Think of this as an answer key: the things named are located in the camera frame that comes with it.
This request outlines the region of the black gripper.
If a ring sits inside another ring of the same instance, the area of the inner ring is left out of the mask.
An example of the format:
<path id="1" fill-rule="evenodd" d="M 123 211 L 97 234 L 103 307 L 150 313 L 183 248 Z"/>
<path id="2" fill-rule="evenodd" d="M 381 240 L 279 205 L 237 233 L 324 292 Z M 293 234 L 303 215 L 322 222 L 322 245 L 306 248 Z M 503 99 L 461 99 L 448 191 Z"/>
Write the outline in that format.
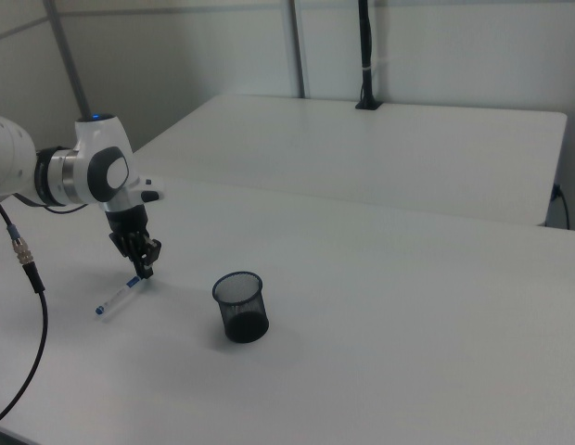
<path id="1" fill-rule="evenodd" d="M 152 239 L 147 231 L 145 207 L 106 213 L 111 241 L 124 258 L 130 260 L 136 276 L 143 280 L 153 274 L 153 263 L 159 258 L 161 242 Z"/>

